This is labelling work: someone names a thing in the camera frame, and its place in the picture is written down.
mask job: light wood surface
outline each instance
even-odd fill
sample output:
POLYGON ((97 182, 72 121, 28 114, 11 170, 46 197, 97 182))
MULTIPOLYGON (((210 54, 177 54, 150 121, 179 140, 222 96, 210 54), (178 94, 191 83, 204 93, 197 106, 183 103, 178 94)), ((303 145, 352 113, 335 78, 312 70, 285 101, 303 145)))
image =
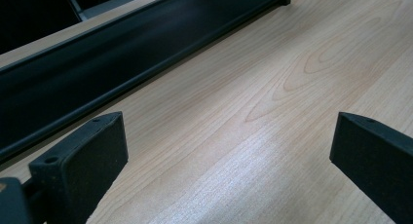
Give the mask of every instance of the light wood surface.
POLYGON ((328 156, 339 111, 413 135, 412 16, 292 0, 97 111, 124 112, 130 161, 89 223, 392 223, 328 156))

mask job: wood grain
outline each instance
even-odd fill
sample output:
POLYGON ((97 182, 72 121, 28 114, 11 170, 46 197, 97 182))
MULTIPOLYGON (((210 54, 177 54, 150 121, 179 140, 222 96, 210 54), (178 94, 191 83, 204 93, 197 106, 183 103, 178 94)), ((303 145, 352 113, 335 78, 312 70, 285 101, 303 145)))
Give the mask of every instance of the wood grain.
POLYGON ((124 112, 130 161, 88 223, 393 223, 328 156, 339 111, 413 135, 411 16, 292 0, 94 113, 124 112))

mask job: screw hole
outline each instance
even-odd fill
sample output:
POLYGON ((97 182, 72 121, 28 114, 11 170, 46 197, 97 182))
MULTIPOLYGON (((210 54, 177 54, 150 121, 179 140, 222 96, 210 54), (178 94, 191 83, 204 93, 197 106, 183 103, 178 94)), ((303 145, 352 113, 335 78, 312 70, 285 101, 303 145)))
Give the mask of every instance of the screw hole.
POLYGON ((57 160, 58 160, 58 157, 51 157, 45 160, 45 164, 52 164, 52 163, 57 162, 57 160))

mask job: wooden table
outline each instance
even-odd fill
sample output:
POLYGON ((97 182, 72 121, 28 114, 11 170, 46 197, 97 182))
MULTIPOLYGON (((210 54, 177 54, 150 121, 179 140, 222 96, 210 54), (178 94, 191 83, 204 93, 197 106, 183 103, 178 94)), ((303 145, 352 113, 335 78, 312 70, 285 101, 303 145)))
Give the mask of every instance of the wooden table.
POLYGON ((123 111, 130 161, 89 223, 392 223, 328 156, 339 111, 413 135, 412 16, 413 0, 292 0, 3 165, 0 176, 26 180, 28 162, 68 132, 123 111))

